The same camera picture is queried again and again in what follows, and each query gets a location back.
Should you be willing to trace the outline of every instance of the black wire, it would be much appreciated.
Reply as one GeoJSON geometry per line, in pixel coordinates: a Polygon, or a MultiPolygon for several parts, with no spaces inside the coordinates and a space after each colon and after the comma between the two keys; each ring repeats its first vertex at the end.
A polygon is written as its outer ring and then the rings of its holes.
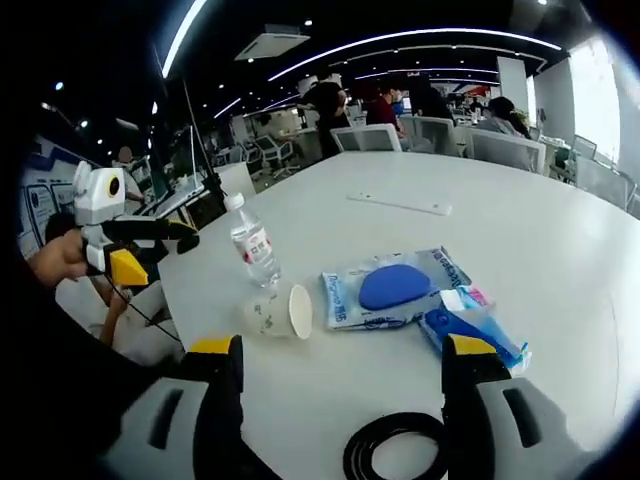
{"type": "Polygon", "coordinates": [[[385,480],[373,469],[373,452],[401,433],[417,433],[435,440],[438,453],[429,469],[414,480],[439,480],[449,466],[444,425],[426,413],[394,413],[378,418],[358,430],[344,449],[342,468],[348,480],[385,480]]]}
{"type": "Polygon", "coordinates": [[[129,300],[127,300],[125,298],[125,296],[122,294],[122,292],[120,292],[120,290],[118,289],[118,287],[116,287],[116,284],[113,283],[113,280],[109,277],[109,275],[105,275],[107,281],[111,284],[111,286],[113,287],[113,290],[120,295],[120,298],[122,298],[128,306],[130,306],[131,308],[133,308],[136,312],[138,312],[142,318],[145,319],[145,321],[147,322],[147,327],[156,327],[158,330],[160,330],[161,332],[164,332],[165,335],[167,335],[170,338],[173,338],[176,342],[178,342],[180,345],[182,345],[182,342],[180,341],[180,339],[178,337],[176,337],[175,335],[170,334],[169,332],[167,332],[164,328],[162,328],[160,325],[158,325],[157,323],[153,323],[151,321],[151,319],[149,317],[147,317],[144,313],[142,313],[135,305],[133,305],[129,300]]]}

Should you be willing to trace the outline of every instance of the white round table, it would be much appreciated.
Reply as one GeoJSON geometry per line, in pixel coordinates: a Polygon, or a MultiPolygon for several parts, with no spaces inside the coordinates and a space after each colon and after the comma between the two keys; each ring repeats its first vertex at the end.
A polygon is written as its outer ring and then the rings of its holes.
{"type": "MultiPolygon", "coordinates": [[[[512,340],[529,342],[525,375],[564,410],[583,448],[605,445],[631,408],[640,385],[640,222],[613,205],[508,167],[395,152],[338,155],[247,204],[315,309],[307,341],[244,336],[244,437],[283,478],[343,478],[348,439],[384,414],[440,417],[440,358],[417,325],[325,329],[320,273],[378,253],[444,245],[497,301],[512,340]],[[441,217],[346,198],[358,192],[453,210],[441,217]]],[[[187,347],[242,333],[237,309],[255,287],[229,227],[225,215],[201,231],[198,248],[160,264],[187,347]]],[[[398,467],[415,473],[406,457],[398,467]]]]}

